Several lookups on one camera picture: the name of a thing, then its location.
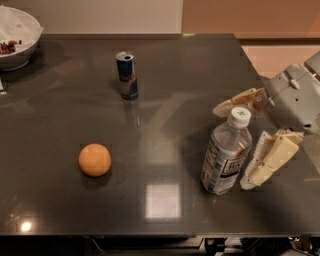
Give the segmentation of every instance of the red bull can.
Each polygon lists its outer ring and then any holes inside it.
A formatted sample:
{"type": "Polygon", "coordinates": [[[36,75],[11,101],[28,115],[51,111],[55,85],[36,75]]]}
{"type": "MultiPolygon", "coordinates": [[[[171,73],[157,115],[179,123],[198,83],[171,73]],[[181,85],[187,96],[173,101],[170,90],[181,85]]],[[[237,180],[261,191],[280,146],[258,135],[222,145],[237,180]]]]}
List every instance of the red bull can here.
{"type": "Polygon", "coordinates": [[[132,100],[138,96],[135,57],[131,52],[123,51],[116,55],[116,59],[121,96],[126,100],[132,100]]]}

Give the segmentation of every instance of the bottle cap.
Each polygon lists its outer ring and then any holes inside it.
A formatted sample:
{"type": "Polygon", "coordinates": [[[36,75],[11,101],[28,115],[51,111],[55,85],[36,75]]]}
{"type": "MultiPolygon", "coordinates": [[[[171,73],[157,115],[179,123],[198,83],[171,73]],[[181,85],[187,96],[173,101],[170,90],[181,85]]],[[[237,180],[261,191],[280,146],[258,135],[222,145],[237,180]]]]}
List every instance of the bottle cap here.
{"type": "Polygon", "coordinates": [[[249,125],[250,118],[251,113],[249,110],[242,107],[235,107],[229,114],[228,122],[232,127],[236,129],[242,129],[249,125]]]}

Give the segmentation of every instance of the water bottle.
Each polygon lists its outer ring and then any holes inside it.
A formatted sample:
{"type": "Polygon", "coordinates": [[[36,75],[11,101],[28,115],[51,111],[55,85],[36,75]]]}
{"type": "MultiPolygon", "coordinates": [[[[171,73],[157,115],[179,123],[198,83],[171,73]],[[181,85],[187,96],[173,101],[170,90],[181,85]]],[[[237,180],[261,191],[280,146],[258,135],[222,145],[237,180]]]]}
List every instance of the water bottle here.
{"type": "Polygon", "coordinates": [[[251,149],[250,118],[249,110],[235,107],[227,121],[211,133],[200,177],[210,193],[221,195],[235,183],[251,149]]]}

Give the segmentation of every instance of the orange ball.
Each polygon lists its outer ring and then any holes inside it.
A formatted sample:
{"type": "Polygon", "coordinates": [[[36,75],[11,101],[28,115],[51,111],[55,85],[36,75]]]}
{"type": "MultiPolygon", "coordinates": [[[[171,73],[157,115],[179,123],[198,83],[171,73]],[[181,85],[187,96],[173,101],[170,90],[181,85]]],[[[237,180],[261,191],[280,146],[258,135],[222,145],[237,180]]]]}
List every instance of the orange ball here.
{"type": "Polygon", "coordinates": [[[89,144],[81,150],[78,163],[84,174],[99,177],[110,169],[111,156],[106,147],[100,144],[89,144]]]}

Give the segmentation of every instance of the can lid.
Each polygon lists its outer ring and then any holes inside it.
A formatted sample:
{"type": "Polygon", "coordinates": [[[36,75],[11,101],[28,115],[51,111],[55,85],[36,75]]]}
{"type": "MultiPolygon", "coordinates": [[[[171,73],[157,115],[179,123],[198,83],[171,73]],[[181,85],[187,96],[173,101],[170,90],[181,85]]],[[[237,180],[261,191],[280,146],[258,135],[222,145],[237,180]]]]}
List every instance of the can lid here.
{"type": "Polygon", "coordinates": [[[251,113],[246,108],[235,107],[231,110],[228,117],[229,124],[236,128],[246,128],[250,123],[251,113]]]}
{"type": "Polygon", "coordinates": [[[133,54],[127,51],[118,52],[116,55],[116,59],[119,61],[131,61],[133,60],[133,54]]]}

